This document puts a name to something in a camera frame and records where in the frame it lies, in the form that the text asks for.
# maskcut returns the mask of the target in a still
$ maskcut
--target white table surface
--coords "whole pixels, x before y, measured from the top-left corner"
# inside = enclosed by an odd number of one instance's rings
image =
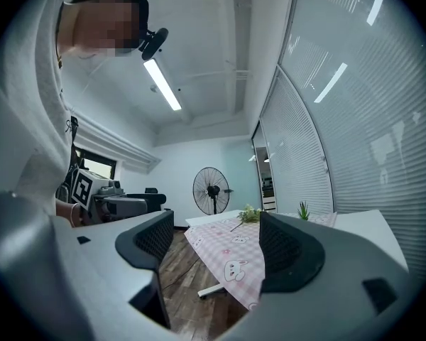
[[[227,211],[218,215],[210,215],[186,219],[189,226],[199,226],[209,224],[232,217],[237,217],[240,210]],[[396,240],[388,223],[379,210],[355,212],[344,215],[337,215],[334,228],[352,234],[359,235],[373,242],[397,261],[404,269],[408,270],[403,251],[400,249],[398,240]]]

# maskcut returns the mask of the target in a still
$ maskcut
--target fan grille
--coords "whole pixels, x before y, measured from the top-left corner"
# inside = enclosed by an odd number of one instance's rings
[[[229,204],[229,184],[224,175],[213,167],[203,168],[195,177],[192,185],[192,194],[198,208],[207,215],[214,214],[214,199],[208,195],[208,187],[219,187],[219,193],[215,196],[216,213],[223,212]]]

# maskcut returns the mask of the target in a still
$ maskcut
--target pink checkered tablecloth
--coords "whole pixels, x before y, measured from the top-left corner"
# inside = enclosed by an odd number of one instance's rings
[[[282,214],[298,217],[296,214]],[[336,213],[309,221],[334,226]],[[265,264],[258,244],[260,224],[240,224],[237,218],[190,227],[185,236],[220,284],[251,310],[258,302]]]

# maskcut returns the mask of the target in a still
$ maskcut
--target table leg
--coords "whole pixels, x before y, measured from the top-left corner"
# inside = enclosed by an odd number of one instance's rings
[[[197,294],[199,295],[200,298],[205,298],[205,296],[208,296],[209,294],[220,291],[223,288],[224,287],[221,284],[217,284],[213,287],[202,289],[201,291],[198,291]]]

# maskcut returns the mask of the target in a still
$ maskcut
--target fluorescent tube light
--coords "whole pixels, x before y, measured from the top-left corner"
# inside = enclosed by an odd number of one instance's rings
[[[317,99],[314,100],[314,102],[321,102],[325,96],[327,96],[327,93],[332,89],[336,81],[341,77],[342,73],[346,70],[347,65],[345,63],[341,63],[339,66],[339,69],[336,71],[334,76],[331,78],[331,80],[328,82],[328,85],[324,88],[322,92],[320,92],[320,95],[317,97]]]
[[[374,4],[372,5],[371,12],[368,15],[368,18],[366,19],[367,24],[372,26],[374,24],[374,21],[376,20],[377,14],[381,9],[383,0],[374,0]]]
[[[181,110],[182,107],[175,98],[175,95],[170,89],[169,84],[165,80],[156,61],[152,58],[144,62],[143,66],[147,69],[148,73],[150,73],[151,78],[153,78],[153,81],[155,81],[164,98],[168,101],[170,107],[172,107],[172,110]]]

